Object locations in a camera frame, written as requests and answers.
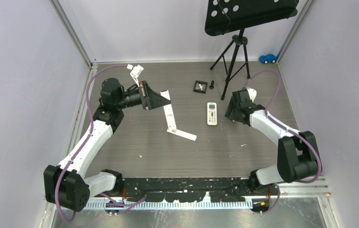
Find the white beige remote control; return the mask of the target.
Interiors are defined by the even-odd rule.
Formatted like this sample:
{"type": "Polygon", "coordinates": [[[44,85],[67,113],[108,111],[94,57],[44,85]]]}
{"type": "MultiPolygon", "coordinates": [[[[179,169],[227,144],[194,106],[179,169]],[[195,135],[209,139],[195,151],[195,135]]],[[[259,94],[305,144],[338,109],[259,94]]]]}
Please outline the white beige remote control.
{"type": "Polygon", "coordinates": [[[207,103],[207,125],[217,125],[217,103],[207,103]]]}

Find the white remote back cover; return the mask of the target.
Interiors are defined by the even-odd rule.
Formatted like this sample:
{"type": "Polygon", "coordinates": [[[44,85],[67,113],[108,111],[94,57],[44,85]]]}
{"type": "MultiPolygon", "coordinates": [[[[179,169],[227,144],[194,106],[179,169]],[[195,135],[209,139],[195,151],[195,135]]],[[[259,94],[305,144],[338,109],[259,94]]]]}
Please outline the white remote back cover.
{"type": "Polygon", "coordinates": [[[177,135],[177,136],[180,136],[180,137],[183,137],[183,138],[186,138],[188,140],[192,140],[192,141],[196,141],[196,139],[197,139],[196,135],[181,131],[179,129],[171,129],[171,130],[167,129],[167,132],[171,133],[171,134],[174,134],[174,135],[177,135]]]}

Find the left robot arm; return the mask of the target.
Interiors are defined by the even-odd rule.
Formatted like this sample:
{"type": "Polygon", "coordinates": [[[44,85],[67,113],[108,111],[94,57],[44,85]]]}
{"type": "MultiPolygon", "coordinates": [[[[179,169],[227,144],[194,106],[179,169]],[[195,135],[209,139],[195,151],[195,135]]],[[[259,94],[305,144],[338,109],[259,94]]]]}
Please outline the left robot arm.
{"type": "Polygon", "coordinates": [[[153,110],[171,103],[146,81],[125,90],[118,79],[109,78],[102,82],[100,95],[86,134],[57,166],[49,165],[44,170],[46,201],[75,212],[80,212],[91,197],[102,193],[117,197],[124,190],[122,174],[117,171],[104,169],[86,177],[94,157],[121,124],[123,109],[140,105],[145,110],[153,110]]]}

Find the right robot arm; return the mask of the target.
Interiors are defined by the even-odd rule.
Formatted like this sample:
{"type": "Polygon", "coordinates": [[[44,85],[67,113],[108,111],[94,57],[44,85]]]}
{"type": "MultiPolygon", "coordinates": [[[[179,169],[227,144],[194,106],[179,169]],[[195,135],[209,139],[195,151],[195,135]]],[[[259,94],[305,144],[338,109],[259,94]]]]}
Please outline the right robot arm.
{"type": "Polygon", "coordinates": [[[276,164],[250,173],[249,189],[253,194],[263,194],[270,184],[309,183],[320,176],[322,164],[314,134],[285,125],[264,106],[255,104],[248,90],[232,93],[225,117],[260,131],[277,146],[276,164]]]}

